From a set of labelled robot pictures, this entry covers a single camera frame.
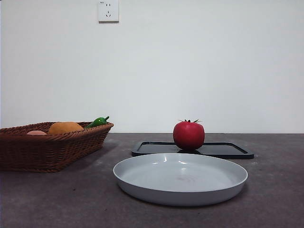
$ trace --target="green chili pepper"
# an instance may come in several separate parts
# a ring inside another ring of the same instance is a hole
[[[107,116],[106,118],[99,117],[99,118],[95,119],[93,122],[91,122],[88,126],[86,126],[85,129],[90,128],[90,127],[97,127],[100,125],[105,125],[107,123],[106,122],[107,119],[109,119],[109,116]]]

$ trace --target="electrical outlet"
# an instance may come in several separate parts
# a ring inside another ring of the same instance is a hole
[[[119,22],[119,0],[100,0],[98,3],[99,22]]]

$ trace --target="tray rim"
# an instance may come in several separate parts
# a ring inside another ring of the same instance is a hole
[[[132,156],[143,156],[143,155],[151,154],[151,153],[140,153],[139,149],[141,148],[142,145],[153,145],[153,144],[154,145],[155,144],[175,145],[175,142],[139,141],[135,144],[135,146],[131,150]],[[231,142],[204,142],[203,145],[214,145],[214,146],[216,146],[216,145],[227,145],[227,146],[232,146],[232,147],[236,148],[237,150],[239,150],[243,153],[245,152],[242,155],[229,155],[229,154],[223,154],[223,155],[208,154],[208,155],[204,155],[204,154],[199,154],[199,155],[203,155],[203,156],[210,156],[210,157],[215,157],[215,158],[220,158],[220,159],[253,159],[254,155],[255,155],[250,150],[248,150],[248,149],[245,150],[243,147],[235,145],[234,143],[231,143]]]

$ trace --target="toy fruit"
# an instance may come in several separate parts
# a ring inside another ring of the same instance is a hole
[[[175,125],[173,130],[173,140],[175,144],[183,150],[196,150],[201,147],[205,140],[205,131],[198,120],[191,122],[182,121]]]
[[[95,119],[93,122],[91,122],[88,126],[86,126],[85,128],[90,128],[90,127],[97,127],[100,125],[105,125],[107,122],[106,120],[109,119],[109,116],[107,116],[106,118],[103,117],[99,117],[97,119]]]
[[[46,133],[43,131],[30,131],[27,134],[29,134],[29,135],[46,135]]]
[[[80,130],[83,130],[83,127],[75,122],[57,122],[50,126],[48,134],[63,134]]]

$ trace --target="table surface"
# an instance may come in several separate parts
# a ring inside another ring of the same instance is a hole
[[[249,178],[234,198],[204,207],[170,207],[124,193],[112,169],[138,141],[168,133],[110,133],[104,147],[57,173],[0,172],[1,228],[302,228],[304,134],[206,134],[255,153],[232,160]]]

